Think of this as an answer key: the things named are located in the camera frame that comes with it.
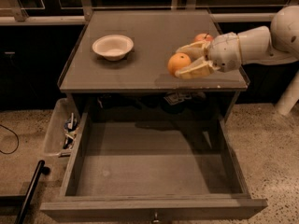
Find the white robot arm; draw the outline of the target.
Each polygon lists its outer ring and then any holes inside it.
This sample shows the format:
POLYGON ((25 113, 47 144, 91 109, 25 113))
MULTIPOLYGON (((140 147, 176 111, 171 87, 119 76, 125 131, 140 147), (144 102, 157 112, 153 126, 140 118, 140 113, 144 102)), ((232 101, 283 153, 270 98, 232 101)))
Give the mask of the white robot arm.
POLYGON ((180 79, 230 72, 251 63, 279 65, 299 61, 299 6, 281 9, 271 24, 241 33, 218 35, 177 49, 191 63, 174 72, 180 79))

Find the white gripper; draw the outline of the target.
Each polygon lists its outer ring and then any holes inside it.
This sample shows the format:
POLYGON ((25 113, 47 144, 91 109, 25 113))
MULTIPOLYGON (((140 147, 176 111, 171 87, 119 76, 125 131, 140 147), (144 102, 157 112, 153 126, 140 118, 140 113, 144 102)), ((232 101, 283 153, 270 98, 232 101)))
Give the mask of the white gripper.
POLYGON ((239 38, 235 33, 218 35, 210 44, 205 40, 193 42, 178 48, 176 53, 185 53, 191 59, 197 59, 175 72, 175 77, 180 79, 208 77, 215 71, 234 71, 242 62, 239 38))

